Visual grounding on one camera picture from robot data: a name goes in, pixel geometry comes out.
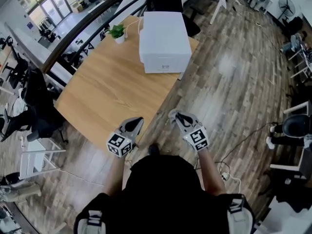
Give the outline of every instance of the white printer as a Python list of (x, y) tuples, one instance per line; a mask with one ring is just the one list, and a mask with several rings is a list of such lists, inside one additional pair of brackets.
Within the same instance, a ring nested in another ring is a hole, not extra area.
[(140, 60), (146, 73), (181, 73), (192, 56), (180, 12), (144, 12)]

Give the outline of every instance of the railing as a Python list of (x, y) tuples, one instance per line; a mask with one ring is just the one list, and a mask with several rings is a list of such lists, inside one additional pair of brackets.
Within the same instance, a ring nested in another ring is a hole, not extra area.
[[(117, 13), (115, 13), (113, 16), (111, 16), (100, 28), (98, 28), (87, 41), (84, 42), (84, 44), (79, 48), (79, 50), (76, 52), (76, 54), (73, 56), (69, 62), (66, 62), (64, 59), (62, 59), (60, 56), (64, 53), (66, 48), (76, 39), (76, 37), (93, 21), (96, 20), (97, 17), (99, 17), (103, 12), (107, 11), (109, 8), (111, 8), (114, 4), (119, 2), (120, 0), (107, 0), (104, 3), (102, 3), (99, 7), (95, 8), (92, 12), (90, 12), (84, 19), (82, 19), (58, 44), (57, 48), (53, 50), (49, 58), (46, 60), (46, 62), (43, 65), (43, 72), (49, 73), (49, 75), (53, 76), (53, 78), (57, 78), (55, 75), (53, 75), (51, 72), (51, 68), (56, 62), (59, 62), (61, 66), (64, 67), (70, 74), (75, 73), (75, 69), (71, 66), (73, 64), (75, 58), (79, 57), (80, 53), (87, 47), (87, 45), (105, 28), (108, 26), (108, 24), (115, 19), (117, 16), (119, 16), (123, 11), (125, 11), (127, 8), (129, 8), (131, 5), (133, 5), (135, 2), (139, 0), (133, 0), (126, 6), (124, 6), (122, 9), (120, 9)], [(142, 5), (138, 9), (136, 9), (131, 15), (136, 14), (138, 11), (140, 11), (143, 7)]]

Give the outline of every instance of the wooden floor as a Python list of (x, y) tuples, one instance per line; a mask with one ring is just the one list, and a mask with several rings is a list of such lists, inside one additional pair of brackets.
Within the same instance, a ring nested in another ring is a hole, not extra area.
[[(282, 120), (282, 110), (290, 104), (285, 93), (292, 82), (286, 68), (288, 62), (278, 51), (285, 39), (269, 15), (255, 12), (241, 1), (243, 5), (235, 4), (235, 12), (229, 0), (228, 9), (221, 8), (210, 25), (216, 2), (192, 0), (205, 12), (195, 19), (201, 28), (195, 36), (200, 44), (183, 79), (174, 85), (143, 136), (140, 149), (129, 155), (131, 162), (126, 163), (125, 180), (130, 174), (130, 164), (144, 157), (153, 142), (160, 144), (164, 154), (180, 155), (195, 165), (195, 153), (182, 141), (178, 128), (171, 127), (168, 121), (168, 112), (175, 107), (197, 115), (203, 122), (215, 161), (220, 161), (252, 131), (267, 122)], [(191, 9), (187, 8), (185, 13), (190, 15)], [(1, 93), (0, 99), (4, 104), (8, 98)], [(269, 125), (255, 133), (225, 160), (231, 166), (232, 176), (241, 179), (241, 192), (258, 218), (268, 201), (265, 196), (257, 196), (268, 183), (262, 174), (271, 160), (279, 156), (278, 151), (266, 146), (268, 128)], [(69, 144), (65, 153), (55, 156), (55, 163), (64, 171), (105, 185), (112, 162), (110, 155), (95, 148), (72, 126), (66, 125), (64, 129)], [(0, 145), (2, 174), (19, 170), (18, 135)], [(66, 172), (37, 176), (34, 181), (41, 186), (42, 196), (31, 197), (18, 207), (43, 234), (64, 221), (69, 226), (66, 232), (71, 233), (76, 215), (103, 189)], [(227, 181), (226, 187), (229, 193), (238, 192), (235, 180)]]

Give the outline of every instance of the green plant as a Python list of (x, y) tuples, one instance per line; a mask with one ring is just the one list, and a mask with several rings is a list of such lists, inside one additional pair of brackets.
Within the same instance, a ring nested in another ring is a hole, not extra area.
[(124, 29), (125, 28), (123, 27), (123, 24), (120, 24), (118, 26), (114, 25), (113, 28), (108, 31), (108, 33), (111, 34), (114, 39), (116, 39), (116, 38), (123, 36), (123, 34), (124, 34), (123, 30)]

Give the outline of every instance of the white pot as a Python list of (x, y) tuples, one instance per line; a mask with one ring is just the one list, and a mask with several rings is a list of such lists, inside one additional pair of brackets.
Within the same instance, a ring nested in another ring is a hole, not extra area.
[(125, 41), (125, 34), (123, 34), (121, 37), (116, 38), (115, 41), (118, 44), (123, 43)]

